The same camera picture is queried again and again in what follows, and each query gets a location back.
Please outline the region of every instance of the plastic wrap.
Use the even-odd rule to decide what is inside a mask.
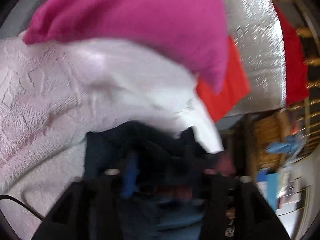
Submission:
[[[246,114],[285,106],[285,57],[282,31],[271,0],[224,0],[233,36],[252,92],[227,114]]]

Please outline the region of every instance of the magenta fabric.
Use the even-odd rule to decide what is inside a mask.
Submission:
[[[228,58],[225,18],[222,0],[47,0],[23,41],[129,39],[200,73],[218,93]]]

